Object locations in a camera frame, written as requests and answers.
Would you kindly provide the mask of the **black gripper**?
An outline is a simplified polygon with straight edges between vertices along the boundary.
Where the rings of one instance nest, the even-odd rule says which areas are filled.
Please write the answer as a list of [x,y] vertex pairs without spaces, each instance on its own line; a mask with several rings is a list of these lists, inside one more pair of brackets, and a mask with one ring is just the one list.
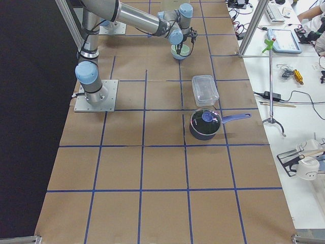
[[187,40],[187,38],[191,38],[191,42],[194,44],[198,33],[193,27],[189,26],[188,28],[182,28],[183,40],[180,44],[175,46],[175,51],[177,55],[181,55],[183,43]]

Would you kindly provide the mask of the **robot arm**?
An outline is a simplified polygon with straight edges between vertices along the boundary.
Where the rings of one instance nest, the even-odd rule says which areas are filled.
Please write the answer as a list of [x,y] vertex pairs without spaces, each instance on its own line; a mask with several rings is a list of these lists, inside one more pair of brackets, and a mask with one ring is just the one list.
[[105,22],[122,22],[144,33],[165,37],[180,54],[187,38],[195,42],[197,31],[190,26],[193,7],[181,4],[176,10],[163,11],[158,16],[141,11],[120,1],[81,1],[83,6],[83,44],[79,51],[79,62],[75,74],[84,89],[87,103],[93,105],[104,101],[109,91],[100,79],[95,60],[99,56],[98,39],[100,25]]

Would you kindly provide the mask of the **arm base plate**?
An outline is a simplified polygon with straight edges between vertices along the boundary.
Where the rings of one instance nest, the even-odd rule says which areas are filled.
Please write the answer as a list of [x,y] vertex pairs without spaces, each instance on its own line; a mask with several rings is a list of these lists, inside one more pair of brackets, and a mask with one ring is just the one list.
[[96,93],[86,93],[80,85],[76,96],[75,112],[114,112],[118,91],[118,80],[102,80],[102,88]]
[[120,36],[125,35],[126,32],[126,24],[122,22],[110,22],[104,21],[100,25],[99,35],[102,36]]

